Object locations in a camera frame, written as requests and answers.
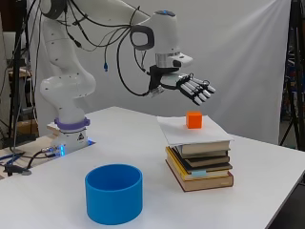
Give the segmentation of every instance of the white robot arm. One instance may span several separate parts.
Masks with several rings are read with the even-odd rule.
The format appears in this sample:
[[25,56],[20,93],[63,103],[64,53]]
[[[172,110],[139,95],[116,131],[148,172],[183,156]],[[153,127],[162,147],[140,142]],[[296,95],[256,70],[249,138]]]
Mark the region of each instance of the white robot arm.
[[[78,44],[67,34],[67,27],[57,21],[67,16],[67,8],[72,9],[71,6],[96,24],[124,28],[126,33],[123,39],[130,34],[135,49],[154,49],[155,65],[148,72],[141,68],[151,77],[149,90],[146,94],[141,94],[142,96],[160,94],[164,89],[179,90],[196,105],[200,105],[215,92],[208,81],[195,79],[191,73],[178,73],[180,68],[191,65],[193,59],[180,51],[177,19],[173,12],[160,10],[149,16],[120,0],[41,0],[40,9],[47,17],[43,29],[47,52],[50,62],[62,74],[43,80],[40,92],[58,111],[59,116],[55,123],[61,134],[53,144],[62,146],[62,155],[88,145],[86,126],[90,121],[85,118],[84,111],[75,105],[74,99],[92,94],[96,85],[94,77],[84,70],[76,57],[72,41],[76,46]],[[91,18],[104,20],[107,25],[97,23]],[[126,24],[112,25],[113,19]]]

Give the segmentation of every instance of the metal stand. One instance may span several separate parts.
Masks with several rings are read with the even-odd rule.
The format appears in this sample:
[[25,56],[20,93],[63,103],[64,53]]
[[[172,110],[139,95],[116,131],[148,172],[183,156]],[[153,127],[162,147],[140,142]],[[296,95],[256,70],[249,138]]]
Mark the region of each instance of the metal stand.
[[[16,35],[15,35],[15,55],[13,57],[13,72],[12,72],[12,85],[11,85],[11,95],[10,95],[10,124],[9,124],[9,137],[5,140],[4,148],[13,146],[14,142],[14,133],[16,131],[16,123],[19,112],[20,104],[20,94],[19,94],[19,69],[20,69],[20,59],[21,59],[21,35],[23,30],[26,32],[27,48],[29,48],[29,37],[28,37],[28,23],[26,22],[27,17],[27,1],[26,0],[16,0],[15,1],[16,9]],[[16,144],[35,140],[35,135],[21,135],[16,139]]]
[[[302,30],[302,14],[301,14],[300,0],[293,0],[290,12],[290,22],[288,31],[287,54],[286,54],[286,71],[285,79],[289,93],[289,99],[292,111],[292,122],[295,127],[295,138],[297,149],[305,151],[305,128],[304,128],[304,113],[303,113],[303,64],[304,64],[304,40]],[[296,83],[296,97],[297,97],[297,114],[295,111],[294,97],[291,90],[291,82],[289,78],[289,47],[293,45],[295,52],[295,83]]]

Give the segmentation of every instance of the blue cylinder container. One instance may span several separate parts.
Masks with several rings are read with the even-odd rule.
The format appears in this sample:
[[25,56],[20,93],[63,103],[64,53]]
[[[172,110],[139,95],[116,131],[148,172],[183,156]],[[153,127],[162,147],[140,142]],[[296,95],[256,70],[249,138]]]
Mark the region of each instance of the blue cylinder container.
[[95,222],[116,225],[136,218],[143,207],[143,177],[125,164],[96,168],[85,178],[88,216]]

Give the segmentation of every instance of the cable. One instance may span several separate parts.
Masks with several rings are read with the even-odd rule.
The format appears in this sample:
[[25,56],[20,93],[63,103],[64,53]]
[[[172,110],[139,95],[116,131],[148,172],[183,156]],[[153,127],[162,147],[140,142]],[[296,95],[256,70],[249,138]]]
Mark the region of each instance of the cable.
[[[109,45],[114,44],[116,41],[118,41],[118,40],[122,37],[122,35],[123,35],[124,32],[122,32],[121,35],[118,36],[114,41],[112,41],[112,42],[110,42],[110,43],[108,43],[108,44],[106,44],[106,45],[100,45],[100,44],[99,44],[99,45],[96,45],[96,44],[94,44],[94,43],[89,39],[89,37],[87,36],[85,30],[84,30],[83,27],[81,26],[80,21],[79,21],[79,20],[77,19],[77,17],[75,16],[74,10],[73,10],[73,8],[72,8],[70,2],[68,2],[68,3],[69,3],[69,7],[70,7],[70,9],[71,9],[72,15],[73,15],[73,17],[74,17],[74,19],[75,19],[76,25],[78,26],[79,30],[82,32],[82,34],[83,34],[83,36],[85,37],[85,39],[86,39],[91,45],[95,46],[96,48],[106,48],[106,47],[108,47]],[[65,9],[66,24],[68,24],[67,16],[66,16],[67,11],[68,11],[68,10]],[[78,41],[69,33],[67,27],[66,27],[66,32],[67,32],[69,38],[75,43],[75,45],[76,45],[78,48],[83,49],[81,43],[78,42]]]
[[41,18],[42,18],[42,12],[40,12],[39,27],[38,27],[38,45],[37,45],[36,60],[35,60],[35,85],[34,85],[34,89],[33,89],[34,96],[36,93],[37,78],[38,78],[38,76],[37,76],[38,75],[38,56],[39,56],[39,48],[40,48],[40,43],[41,43]]
[[[27,80],[25,80],[24,82],[24,85],[23,85],[23,92],[22,94],[26,91],[26,85],[27,85]],[[18,123],[18,119],[19,119],[19,116],[20,116],[20,112],[21,112],[21,107],[22,107],[22,103],[23,103],[23,100],[24,100],[24,96],[21,97],[20,99],[20,104],[19,104],[19,108],[18,108],[18,114],[17,114],[17,117],[16,117],[16,121],[13,125],[13,128],[14,128],[14,133],[13,133],[13,153],[12,153],[12,164],[13,164],[13,159],[15,157],[15,149],[16,149],[16,140],[17,140],[17,123]]]
[[77,11],[79,11],[79,13],[82,14],[83,17],[85,17],[87,20],[89,20],[90,22],[92,22],[93,24],[95,24],[97,26],[108,27],[108,28],[129,27],[130,26],[130,25],[115,25],[115,26],[110,26],[110,25],[105,25],[105,24],[101,24],[101,23],[95,22],[92,19],[90,19],[87,14],[85,14],[83,11],[81,11],[73,0],[71,0],[71,2],[73,3],[73,5],[77,9]]
[[134,56],[134,60],[135,60],[136,65],[144,73],[146,70],[144,68],[142,68],[142,66],[140,66],[140,64],[139,64],[139,61],[137,60],[137,57],[136,57],[136,49],[135,48],[133,48],[133,56]]
[[30,168],[31,168],[32,162],[37,158],[37,156],[39,156],[39,155],[41,155],[41,154],[44,154],[44,152],[39,151],[39,152],[37,152],[36,154],[33,155],[33,157],[32,157],[32,158],[30,159],[30,161],[29,161],[29,164],[28,164],[28,166],[27,166],[27,169],[30,169]]
[[[107,37],[108,35],[112,34],[113,32],[115,32],[115,31],[117,31],[117,30],[119,30],[119,29],[116,29],[116,30],[113,30],[113,31],[110,31],[110,32],[106,33],[106,34],[103,36],[102,40],[99,42],[98,45],[101,45],[102,42],[106,39],[106,37]],[[94,52],[95,50],[97,50],[97,48],[98,48],[98,47],[95,47],[93,50],[90,50],[90,51],[87,51],[87,52]]]
[[144,59],[145,59],[146,53],[147,53],[147,51],[144,51],[144,54],[142,53],[142,61],[141,61],[142,69],[144,69]]
[[118,43],[117,46],[117,50],[116,50],[116,67],[117,67],[117,72],[118,72],[118,76],[120,77],[120,80],[122,82],[122,84],[124,85],[124,87],[126,88],[127,91],[129,91],[131,94],[134,94],[136,96],[146,96],[150,93],[150,91],[147,91],[143,94],[137,94],[134,93],[124,82],[124,79],[122,77],[122,73],[121,73],[121,69],[120,69],[120,49],[122,46],[123,41],[125,40],[126,36],[130,33],[131,30],[128,30],[128,32],[123,36],[123,38],[120,40],[120,42]]
[[114,33],[112,34],[112,36],[111,36],[111,38],[109,39],[109,41],[108,41],[108,43],[107,43],[107,46],[106,46],[106,48],[105,48],[105,50],[104,50],[104,61],[105,61],[105,65],[104,65],[104,68],[105,68],[105,70],[107,70],[108,69],[108,65],[107,65],[107,49],[108,49],[108,46],[109,46],[109,44],[112,42],[112,39],[114,38],[114,36],[120,31],[120,30],[122,30],[123,28],[119,28],[119,29],[117,29],[117,30],[115,30],[114,31]]

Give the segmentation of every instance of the black cable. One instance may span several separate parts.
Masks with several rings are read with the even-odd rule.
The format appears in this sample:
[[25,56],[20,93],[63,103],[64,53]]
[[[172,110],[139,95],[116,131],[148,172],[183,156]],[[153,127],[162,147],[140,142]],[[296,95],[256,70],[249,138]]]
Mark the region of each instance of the black cable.
[[[22,152],[22,153],[20,153],[20,157],[22,157],[22,158],[28,158],[28,159],[32,159],[33,158],[33,156],[24,156],[24,154],[25,154],[26,152]],[[35,159],[46,159],[46,158],[50,158],[49,156],[41,156],[41,157],[36,157]]]
[[108,43],[107,43],[107,46],[104,50],[104,61],[105,61],[105,64],[107,65],[107,49],[108,49],[108,46],[110,45],[110,43],[112,42],[112,39],[114,38],[114,36],[120,31],[120,30],[123,30],[123,28],[119,28],[117,30],[115,30],[115,32],[112,34],[111,38],[108,40]]
[[79,11],[79,13],[82,14],[83,17],[85,17],[87,20],[89,20],[90,22],[92,22],[93,24],[95,24],[97,26],[108,27],[108,28],[129,27],[130,26],[130,25],[115,25],[115,26],[110,26],[110,25],[105,25],[105,24],[101,24],[101,23],[95,22],[92,19],[90,19],[87,14],[85,14],[83,11],[81,11],[73,0],[70,0],[70,1],[73,3],[73,5],[77,9],[77,11]]
[[142,69],[144,69],[144,59],[145,59],[146,53],[147,53],[147,51],[144,51],[144,54],[142,55],[142,61],[141,61]]
[[36,51],[36,59],[35,59],[35,85],[33,88],[33,96],[35,97],[35,92],[36,92],[36,86],[37,86],[37,75],[38,75],[38,56],[39,56],[39,48],[40,48],[40,43],[41,43],[41,18],[42,18],[42,12],[40,12],[40,17],[39,17],[39,26],[38,26],[38,45],[37,45],[37,51]]
[[139,69],[144,73],[146,70],[144,68],[142,68],[142,66],[139,64],[139,61],[137,60],[137,57],[136,57],[136,49],[135,48],[133,48],[133,56],[134,56],[134,60],[135,60],[135,63],[137,65],[137,67],[139,67]]
[[41,155],[41,154],[44,154],[44,152],[39,151],[39,152],[37,152],[36,154],[33,155],[33,157],[32,157],[32,158],[30,159],[30,161],[29,161],[29,164],[28,164],[28,166],[27,166],[27,169],[30,169],[30,168],[31,168],[32,162],[37,158],[37,156],[39,156],[39,155]]
[[120,80],[122,82],[122,84],[124,85],[124,87],[126,88],[127,91],[129,91],[131,94],[134,94],[136,96],[146,96],[150,93],[150,91],[147,91],[143,94],[137,94],[134,93],[124,82],[124,79],[122,77],[122,73],[121,73],[121,69],[120,69],[120,49],[122,46],[123,41],[125,40],[126,36],[130,33],[131,30],[128,30],[128,32],[123,36],[123,38],[120,40],[120,42],[118,43],[117,46],[117,50],[116,50],[116,67],[117,67],[117,72],[118,72],[118,76],[120,77]]
[[[117,30],[120,30],[120,29],[116,29],[116,30],[113,30],[113,31],[110,31],[110,32],[106,33],[106,34],[103,36],[102,40],[99,42],[98,45],[101,45],[102,42],[105,40],[105,38],[106,38],[109,34],[115,32],[115,31],[117,31]],[[98,47],[94,47],[93,50],[90,50],[90,51],[88,51],[88,52],[94,52],[95,50],[97,50],[97,48],[98,48]]]
[[[96,48],[106,48],[106,47],[108,47],[109,45],[112,45],[112,44],[114,44],[116,41],[118,41],[118,40],[122,37],[122,35],[124,34],[124,32],[122,32],[121,35],[119,35],[114,41],[112,41],[112,42],[110,42],[110,43],[108,43],[108,44],[106,44],[106,45],[100,45],[100,44],[99,44],[99,45],[96,45],[96,44],[94,44],[94,43],[89,39],[89,37],[87,36],[85,30],[84,30],[83,27],[81,26],[80,21],[79,21],[79,20],[77,19],[77,17],[75,16],[74,10],[73,10],[73,8],[72,8],[70,2],[68,2],[68,3],[69,3],[69,6],[70,6],[72,15],[73,15],[73,17],[74,17],[74,19],[75,19],[75,23],[76,23],[76,25],[78,26],[79,30],[82,32],[82,34],[83,34],[83,36],[85,37],[85,39],[86,39],[91,45],[95,46]],[[69,35],[69,37],[70,37],[70,39],[75,43],[75,45],[76,45],[78,48],[82,48],[82,45],[80,44],[80,42],[78,42],[77,40],[75,40],[73,36]]]

